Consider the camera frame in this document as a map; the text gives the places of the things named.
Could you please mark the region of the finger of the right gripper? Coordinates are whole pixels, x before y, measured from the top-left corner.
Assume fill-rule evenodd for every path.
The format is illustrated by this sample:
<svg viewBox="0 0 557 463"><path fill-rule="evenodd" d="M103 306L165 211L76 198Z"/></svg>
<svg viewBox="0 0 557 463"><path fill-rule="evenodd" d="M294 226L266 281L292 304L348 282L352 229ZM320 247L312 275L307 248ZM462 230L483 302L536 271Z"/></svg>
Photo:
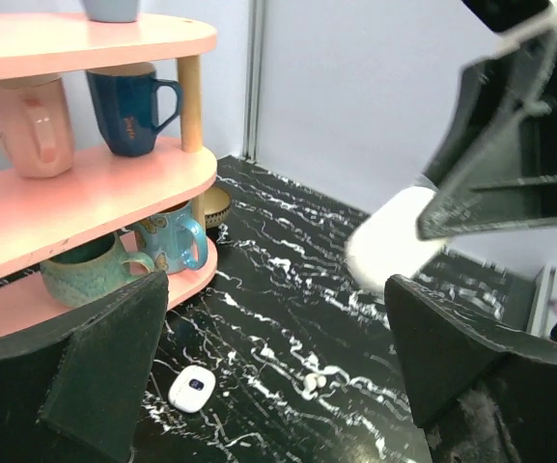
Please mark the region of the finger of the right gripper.
<svg viewBox="0 0 557 463"><path fill-rule="evenodd" d="M423 239L557 226L557 26L462 70Z"/></svg>

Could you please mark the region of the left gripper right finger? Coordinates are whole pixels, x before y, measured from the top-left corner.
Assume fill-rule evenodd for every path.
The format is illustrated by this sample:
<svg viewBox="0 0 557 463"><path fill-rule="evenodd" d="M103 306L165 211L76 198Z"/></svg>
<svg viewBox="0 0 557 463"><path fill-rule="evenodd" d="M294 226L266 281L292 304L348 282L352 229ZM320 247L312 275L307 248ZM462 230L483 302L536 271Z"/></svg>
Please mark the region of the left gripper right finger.
<svg viewBox="0 0 557 463"><path fill-rule="evenodd" d="M384 299L432 461L557 462L557 341L398 275Z"/></svg>

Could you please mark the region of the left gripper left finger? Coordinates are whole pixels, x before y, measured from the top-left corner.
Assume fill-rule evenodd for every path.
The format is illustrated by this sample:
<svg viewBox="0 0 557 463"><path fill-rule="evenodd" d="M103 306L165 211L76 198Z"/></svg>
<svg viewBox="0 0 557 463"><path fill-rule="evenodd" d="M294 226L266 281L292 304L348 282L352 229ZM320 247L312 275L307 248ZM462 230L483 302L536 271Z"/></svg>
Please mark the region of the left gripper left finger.
<svg viewBox="0 0 557 463"><path fill-rule="evenodd" d="M162 271L0 338L0 462L126 462L168 305Z"/></svg>

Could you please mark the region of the white earbuds charging case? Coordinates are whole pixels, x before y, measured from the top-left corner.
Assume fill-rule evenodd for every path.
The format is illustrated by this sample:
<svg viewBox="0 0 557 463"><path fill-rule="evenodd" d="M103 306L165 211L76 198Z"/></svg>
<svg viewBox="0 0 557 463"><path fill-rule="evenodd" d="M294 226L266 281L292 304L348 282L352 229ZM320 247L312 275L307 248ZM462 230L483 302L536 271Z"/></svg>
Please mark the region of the white earbuds charging case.
<svg viewBox="0 0 557 463"><path fill-rule="evenodd" d="M168 401L184 413L197 413L208 402L215 385L215 375L207 368L195 365L185 367L171 385Z"/></svg>

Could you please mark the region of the white oval pebble case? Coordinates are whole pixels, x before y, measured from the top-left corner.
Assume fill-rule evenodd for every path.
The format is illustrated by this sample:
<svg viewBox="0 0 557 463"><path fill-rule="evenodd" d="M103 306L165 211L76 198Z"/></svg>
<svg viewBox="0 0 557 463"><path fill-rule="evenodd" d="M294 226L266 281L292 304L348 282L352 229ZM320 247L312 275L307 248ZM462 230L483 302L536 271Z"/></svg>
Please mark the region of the white oval pebble case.
<svg viewBox="0 0 557 463"><path fill-rule="evenodd" d="M348 271L360 287L383 294L393 275L413 278L448 244L447 238L424 239L417 219L436 192L409 186L364 221L345 246Z"/></svg>

